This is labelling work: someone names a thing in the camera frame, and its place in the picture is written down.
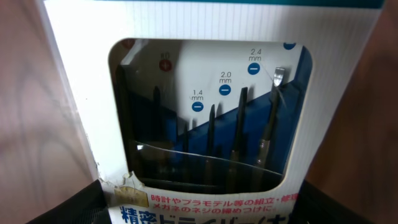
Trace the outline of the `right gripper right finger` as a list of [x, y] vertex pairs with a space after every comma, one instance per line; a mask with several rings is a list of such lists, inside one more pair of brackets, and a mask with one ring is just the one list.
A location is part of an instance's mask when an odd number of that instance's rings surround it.
[[288, 224], [372, 224], [304, 181]]

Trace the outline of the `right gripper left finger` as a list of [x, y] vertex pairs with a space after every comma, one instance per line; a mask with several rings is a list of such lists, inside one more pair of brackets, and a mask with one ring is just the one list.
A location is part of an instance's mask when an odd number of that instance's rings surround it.
[[96, 180], [28, 224], [112, 224], [100, 181]]

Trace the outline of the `blue white screw box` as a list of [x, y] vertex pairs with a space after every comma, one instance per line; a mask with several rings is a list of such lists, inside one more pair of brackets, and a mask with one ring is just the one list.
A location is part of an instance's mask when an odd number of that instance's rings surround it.
[[112, 223], [294, 223], [382, 1], [40, 1]]

